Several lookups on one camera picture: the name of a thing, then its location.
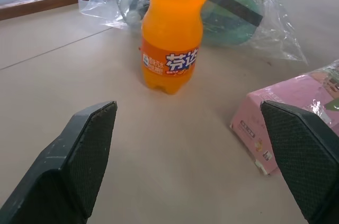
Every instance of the black strap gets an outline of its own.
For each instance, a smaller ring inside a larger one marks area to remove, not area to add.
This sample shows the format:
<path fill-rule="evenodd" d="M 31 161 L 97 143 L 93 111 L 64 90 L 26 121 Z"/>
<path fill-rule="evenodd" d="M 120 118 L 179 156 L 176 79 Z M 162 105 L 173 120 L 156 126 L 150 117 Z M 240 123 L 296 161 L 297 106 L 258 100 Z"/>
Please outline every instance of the black strap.
<path fill-rule="evenodd" d="M 255 11 L 247 8 L 245 5 L 237 2 L 236 0 L 209 0 L 219 6 L 223 7 L 224 9 L 228 10 L 229 12 L 237 15 L 238 17 L 242 18 L 243 20 L 247 21 L 248 23 L 258 27 L 263 19 L 262 15 L 259 15 Z"/>

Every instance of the beige table surface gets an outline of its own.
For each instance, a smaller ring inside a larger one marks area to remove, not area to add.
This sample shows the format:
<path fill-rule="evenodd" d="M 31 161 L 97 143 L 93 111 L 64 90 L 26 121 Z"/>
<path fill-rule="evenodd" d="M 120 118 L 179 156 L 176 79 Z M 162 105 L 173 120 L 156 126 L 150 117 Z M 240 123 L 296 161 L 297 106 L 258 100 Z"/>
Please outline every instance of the beige table surface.
<path fill-rule="evenodd" d="M 140 37 L 67 6 L 0 22 L 0 205 L 78 110 L 118 102 L 92 223 L 306 223 L 228 126 L 247 92 L 339 58 L 339 0 L 283 0 L 309 67 L 202 47 L 176 95 L 142 83 Z"/>

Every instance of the pink cardboard box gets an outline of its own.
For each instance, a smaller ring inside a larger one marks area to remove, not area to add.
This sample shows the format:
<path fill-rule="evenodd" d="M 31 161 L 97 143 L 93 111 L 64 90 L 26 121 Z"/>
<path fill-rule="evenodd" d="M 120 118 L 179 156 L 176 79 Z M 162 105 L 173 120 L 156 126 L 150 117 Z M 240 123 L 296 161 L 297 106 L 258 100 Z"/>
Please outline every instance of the pink cardboard box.
<path fill-rule="evenodd" d="M 272 173 L 278 166 L 260 111 L 263 100 L 281 102 L 314 112 L 339 135 L 337 67 L 322 68 L 249 93 L 234 115 L 230 127 L 251 152 L 255 164 L 264 174 Z"/>

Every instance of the plastic bag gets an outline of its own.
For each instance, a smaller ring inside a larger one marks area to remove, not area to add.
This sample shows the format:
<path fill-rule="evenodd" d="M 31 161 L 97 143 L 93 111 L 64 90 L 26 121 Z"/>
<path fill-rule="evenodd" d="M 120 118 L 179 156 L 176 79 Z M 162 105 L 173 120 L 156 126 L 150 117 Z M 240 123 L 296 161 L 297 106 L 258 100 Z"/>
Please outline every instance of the plastic bag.
<path fill-rule="evenodd" d="M 325 113 L 325 110 L 338 112 L 339 60 L 334 61 L 328 66 L 314 70 L 311 73 L 309 73 L 309 75 L 322 85 L 322 88 L 318 89 L 317 96 L 313 100 L 313 104 L 311 105 L 311 111 L 318 114 L 321 118 L 322 118 L 321 115 L 323 115 L 323 117 L 327 117 L 323 114 Z"/>
<path fill-rule="evenodd" d="M 79 1 L 81 13 L 100 17 L 108 26 L 136 31 L 148 6 L 149 0 Z M 203 43 L 307 62 L 279 0 L 208 0 L 201 18 Z"/>

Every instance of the plastic bottle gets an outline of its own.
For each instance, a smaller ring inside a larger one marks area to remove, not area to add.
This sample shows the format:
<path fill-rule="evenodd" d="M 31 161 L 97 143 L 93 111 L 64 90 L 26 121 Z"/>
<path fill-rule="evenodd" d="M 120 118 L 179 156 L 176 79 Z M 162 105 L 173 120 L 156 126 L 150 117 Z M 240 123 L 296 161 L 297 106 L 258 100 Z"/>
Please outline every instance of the plastic bottle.
<path fill-rule="evenodd" d="M 176 93 L 192 76 L 206 0 L 150 0 L 142 22 L 142 71 L 149 88 Z"/>

